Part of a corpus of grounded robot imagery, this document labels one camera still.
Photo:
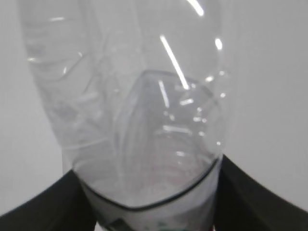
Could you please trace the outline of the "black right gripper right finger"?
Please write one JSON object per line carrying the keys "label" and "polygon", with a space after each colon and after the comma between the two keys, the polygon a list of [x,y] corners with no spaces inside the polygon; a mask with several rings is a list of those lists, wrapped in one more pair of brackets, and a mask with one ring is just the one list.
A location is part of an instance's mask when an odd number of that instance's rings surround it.
{"label": "black right gripper right finger", "polygon": [[308,231],[308,213],[263,187],[224,156],[214,226],[217,231]]}

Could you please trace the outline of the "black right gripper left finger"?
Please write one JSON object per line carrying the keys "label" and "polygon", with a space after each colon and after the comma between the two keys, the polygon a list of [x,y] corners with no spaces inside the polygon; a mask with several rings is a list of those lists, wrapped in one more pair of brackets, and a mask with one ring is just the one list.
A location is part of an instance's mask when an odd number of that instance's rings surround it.
{"label": "black right gripper left finger", "polygon": [[73,171],[1,215],[2,231],[93,231],[97,219]]}

